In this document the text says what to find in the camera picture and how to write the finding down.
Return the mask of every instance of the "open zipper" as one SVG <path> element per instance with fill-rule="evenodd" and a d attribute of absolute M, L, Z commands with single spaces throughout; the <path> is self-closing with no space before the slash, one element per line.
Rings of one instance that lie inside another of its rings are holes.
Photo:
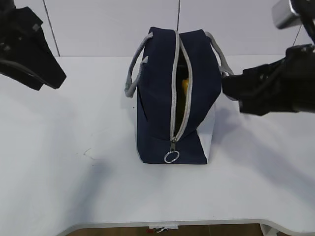
<path fill-rule="evenodd" d="M 172 72 L 172 106 L 171 106 L 171 124 L 170 124 L 170 141 L 171 141 L 171 145 L 170 145 L 170 152 L 168 152 L 165 157 L 164 157 L 164 161 L 166 163 L 173 163 L 174 161 L 176 161 L 179 158 L 180 153 L 178 151 L 176 151 L 176 143 L 180 140 L 180 138 L 182 137 L 187 123 L 188 123 L 188 119 L 189 119 L 189 114 L 190 114 L 190 106 L 191 106 L 191 93 L 192 93 L 192 67 L 191 67 L 191 63 L 188 57 L 188 54 L 185 50 L 185 47 L 179 37 L 178 32 L 175 30 L 175 35 L 176 35 L 176 46 L 175 46 L 175 57 L 174 57 L 174 63 L 173 63 L 173 72 Z M 183 52 L 184 58 L 186 60 L 186 64 L 188 67 L 188 88 L 187 88 L 187 94 L 186 94 L 186 103 L 185 103 L 185 111 L 184 111 L 184 116 L 183 116 L 183 120 L 181 123 L 181 126 L 177 132 L 177 134 L 175 134 L 175 125 L 176 125 L 176 105 L 177 105 L 177 92 L 176 92 L 176 72 L 177 72 L 177 65 L 178 65 L 178 59 L 179 59 L 179 52 L 180 49 Z M 171 161 L 168 161 L 167 158 L 170 154 L 172 153 L 176 153 L 176 157 L 174 159 L 172 159 Z"/>

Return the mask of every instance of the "gray handle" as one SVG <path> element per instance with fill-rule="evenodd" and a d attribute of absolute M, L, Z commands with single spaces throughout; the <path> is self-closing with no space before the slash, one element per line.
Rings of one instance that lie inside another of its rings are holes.
<path fill-rule="evenodd" d="M 134 82 L 132 82 L 132 72 L 134 69 L 134 66 L 136 65 L 136 62 L 138 60 L 138 57 L 140 56 L 142 50 L 144 49 L 147 41 L 153 37 L 153 33 L 149 33 L 141 42 L 139 48 L 137 49 L 136 53 L 133 56 L 133 59 L 131 61 L 128 74 L 127 74 L 127 80 L 126 80 L 126 87 L 125 87 L 125 95 L 126 97 L 133 98 L 133 94 L 136 91 L 136 88 L 139 84 L 139 80 L 141 78 L 141 74 L 143 71 L 143 65 L 148 62 L 149 57 L 145 57 L 142 62 L 140 63 L 140 68 L 139 68 L 139 73 L 137 75 L 137 78 L 135 79 Z"/>
<path fill-rule="evenodd" d="M 218 46 L 217 42 L 215 41 L 215 38 L 209 32 L 205 32 L 205 34 L 208 38 L 210 38 L 211 46 L 215 49 L 215 51 L 217 52 L 220 58 L 220 61 L 221 61 L 221 66 L 219 66 L 220 72 L 225 72 L 225 73 L 228 73 L 229 75 L 234 75 L 232 69 L 227 64 L 227 61 L 225 59 L 225 56 L 221 48 Z"/>

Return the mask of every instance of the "key ring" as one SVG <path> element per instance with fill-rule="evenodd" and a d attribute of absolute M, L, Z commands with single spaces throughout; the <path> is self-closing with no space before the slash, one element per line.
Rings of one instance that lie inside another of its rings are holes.
<path fill-rule="evenodd" d="M 172 153 L 177 153 L 177 155 L 176 155 L 176 157 L 173 159 L 173 160 L 171 160 L 171 161 L 167 161 L 167 157 L 170 155 L 170 154 L 172 154 Z M 165 157 L 164 157 L 164 161 L 165 161 L 165 163 L 173 163 L 174 161 L 176 161 L 177 159 L 179 158 L 179 151 L 169 151 L 166 155 L 165 155 Z"/>

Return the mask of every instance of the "lunch bag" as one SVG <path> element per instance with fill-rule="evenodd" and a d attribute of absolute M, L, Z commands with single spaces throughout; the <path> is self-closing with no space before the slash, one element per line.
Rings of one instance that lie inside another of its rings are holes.
<path fill-rule="evenodd" d="M 125 88 L 127 97 L 137 88 L 137 150 L 144 163 L 207 164 L 213 104 L 224 72 L 233 74 L 208 32 L 150 28 L 132 59 Z"/>

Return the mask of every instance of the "table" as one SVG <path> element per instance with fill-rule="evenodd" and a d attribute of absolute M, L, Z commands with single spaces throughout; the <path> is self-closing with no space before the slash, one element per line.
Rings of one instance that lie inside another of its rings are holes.
<path fill-rule="evenodd" d="M 279 58 L 227 60 L 239 73 Z M 124 97 L 131 58 L 58 60 L 59 90 L 0 78 L 0 235 L 232 223 L 315 235 L 314 115 L 242 115 L 221 95 L 208 165 L 143 164 Z"/>

